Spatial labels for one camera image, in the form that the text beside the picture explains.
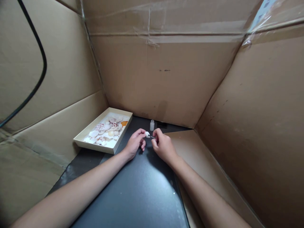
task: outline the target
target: black surface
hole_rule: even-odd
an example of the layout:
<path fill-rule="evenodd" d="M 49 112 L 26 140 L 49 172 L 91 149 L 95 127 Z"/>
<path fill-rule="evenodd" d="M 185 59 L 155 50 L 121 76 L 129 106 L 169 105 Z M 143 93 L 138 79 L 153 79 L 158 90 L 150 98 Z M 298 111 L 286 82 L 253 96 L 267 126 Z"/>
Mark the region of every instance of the black surface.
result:
<path fill-rule="evenodd" d="M 189 130 L 165 126 L 164 133 Z M 150 120 L 134 116 L 116 154 L 139 128 L 149 130 Z M 145 140 L 145 151 L 138 150 L 71 227 L 189 227 L 173 171 L 154 152 L 151 139 Z M 51 191 L 112 156 L 82 149 Z"/>

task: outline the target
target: cardboard wall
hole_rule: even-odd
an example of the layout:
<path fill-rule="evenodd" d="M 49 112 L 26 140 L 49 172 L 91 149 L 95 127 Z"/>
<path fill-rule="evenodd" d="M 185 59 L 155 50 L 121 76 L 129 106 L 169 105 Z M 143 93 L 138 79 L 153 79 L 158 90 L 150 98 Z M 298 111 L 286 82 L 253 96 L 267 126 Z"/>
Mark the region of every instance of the cardboard wall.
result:
<path fill-rule="evenodd" d="M 73 138 L 108 108 L 82 18 L 73 1 L 24 0 L 47 57 L 32 100 L 0 131 L 1 222 L 43 199 L 79 147 Z M 0 2 L 0 118 L 29 95 L 42 72 L 35 37 L 17 1 Z"/>
<path fill-rule="evenodd" d="M 302 227 L 304 25 L 250 41 L 196 130 L 266 226 Z"/>
<path fill-rule="evenodd" d="M 110 107 L 194 128 L 242 36 L 91 37 Z"/>
<path fill-rule="evenodd" d="M 166 133 L 176 152 L 193 168 L 252 228 L 264 227 L 227 178 L 208 148 L 194 130 Z M 191 228 L 203 227 L 186 190 L 179 182 L 181 196 Z"/>
<path fill-rule="evenodd" d="M 87 0 L 92 35 L 246 33 L 262 0 Z"/>
<path fill-rule="evenodd" d="M 10 133 L 101 89 L 82 18 L 55 0 L 27 0 L 24 4 L 44 47 L 47 73 L 35 96 L 5 126 Z M 5 97 L 0 119 L 4 119 L 30 94 L 40 78 L 43 61 L 17 1 L 1 1 L 0 20 L 0 97 Z"/>
<path fill-rule="evenodd" d="M 82 3 L 110 107 L 194 128 L 262 1 Z"/>
<path fill-rule="evenodd" d="M 304 22 L 303 0 L 265 0 L 262 6 L 267 8 L 268 4 L 272 4 L 272 6 L 259 15 L 259 22 L 252 28 L 253 32 Z"/>

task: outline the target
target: clear plastic tape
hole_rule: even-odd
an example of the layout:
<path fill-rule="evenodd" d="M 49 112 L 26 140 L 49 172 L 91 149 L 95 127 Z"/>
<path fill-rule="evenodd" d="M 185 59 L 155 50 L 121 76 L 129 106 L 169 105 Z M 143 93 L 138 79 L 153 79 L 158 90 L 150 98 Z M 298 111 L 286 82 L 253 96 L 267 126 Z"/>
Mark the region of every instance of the clear plastic tape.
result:
<path fill-rule="evenodd" d="M 83 1 L 90 35 L 245 35 L 260 0 Z M 238 13 L 237 7 L 243 9 Z"/>
<path fill-rule="evenodd" d="M 253 38 L 259 36 L 264 37 L 265 34 L 262 33 L 268 31 L 275 33 L 276 29 L 304 23 L 303 0 L 276 0 L 275 2 L 273 2 L 273 0 L 264 0 L 261 8 L 267 7 L 268 3 L 272 4 L 272 6 L 261 15 L 259 15 L 259 13 L 257 14 L 256 18 L 259 17 L 259 21 L 251 29 L 242 47 L 250 46 Z"/>

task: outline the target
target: cardboard flap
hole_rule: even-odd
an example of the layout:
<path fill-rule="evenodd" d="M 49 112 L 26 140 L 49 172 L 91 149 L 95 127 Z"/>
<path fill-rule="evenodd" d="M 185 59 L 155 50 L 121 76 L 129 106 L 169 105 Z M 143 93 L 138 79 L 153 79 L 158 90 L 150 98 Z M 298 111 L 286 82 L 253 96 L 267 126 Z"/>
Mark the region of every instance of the cardboard flap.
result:
<path fill-rule="evenodd" d="M 166 135 L 171 138 L 178 155 L 207 181 L 250 226 L 263 227 L 194 130 L 166 133 Z M 196 224 L 200 224 L 199 221 L 196 221 L 199 219 L 195 214 L 197 212 L 193 212 L 194 206 L 188 200 L 189 196 L 186 191 L 181 191 L 181 195 L 190 226 L 197 227 Z"/>

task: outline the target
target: stain on cardboard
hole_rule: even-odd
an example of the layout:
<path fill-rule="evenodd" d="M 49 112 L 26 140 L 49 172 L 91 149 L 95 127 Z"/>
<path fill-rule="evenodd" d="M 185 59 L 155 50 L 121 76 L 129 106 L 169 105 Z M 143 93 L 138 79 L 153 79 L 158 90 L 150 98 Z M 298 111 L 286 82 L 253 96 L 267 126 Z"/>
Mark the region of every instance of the stain on cardboard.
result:
<path fill-rule="evenodd" d="M 140 117 L 149 119 L 149 114 L 142 112 Z"/>
<path fill-rule="evenodd" d="M 163 100 L 159 103 L 156 113 L 156 120 L 163 121 L 168 108 L 168 101 Z"/>

